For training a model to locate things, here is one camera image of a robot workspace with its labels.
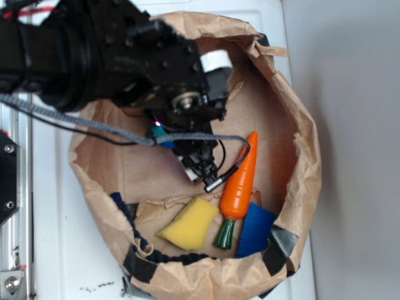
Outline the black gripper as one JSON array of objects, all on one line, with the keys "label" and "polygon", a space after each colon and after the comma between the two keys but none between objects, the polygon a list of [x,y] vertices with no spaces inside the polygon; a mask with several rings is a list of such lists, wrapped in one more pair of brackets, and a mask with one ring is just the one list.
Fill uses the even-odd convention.
[{"label": "black gripper", "polygon": [[196,42],[130,1],[102,3],[102,59],[119,106],[139,106],[170,131],[210,133],[226,116],[227,68],[206,72]]}]

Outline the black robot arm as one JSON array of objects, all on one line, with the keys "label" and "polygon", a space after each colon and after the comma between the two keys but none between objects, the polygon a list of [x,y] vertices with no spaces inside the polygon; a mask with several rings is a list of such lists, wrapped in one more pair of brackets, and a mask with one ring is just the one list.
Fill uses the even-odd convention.
[{"label": "black robot arm", "polygon": [[130,1],[60,1],[41,24],[29,1],[1,8],[1,91],[37,94],[61,112],[108,99],[141,108],[170,130],[223,120],[224,69],[205,71],[197,43]]}]

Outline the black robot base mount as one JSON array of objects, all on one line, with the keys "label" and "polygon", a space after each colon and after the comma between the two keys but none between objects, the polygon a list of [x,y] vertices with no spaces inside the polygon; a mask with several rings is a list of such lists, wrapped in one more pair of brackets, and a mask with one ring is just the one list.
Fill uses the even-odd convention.
[{"label": "black robot base mount", "polygon": [[1,227],[20,207],[19,146],[1,130]]}]

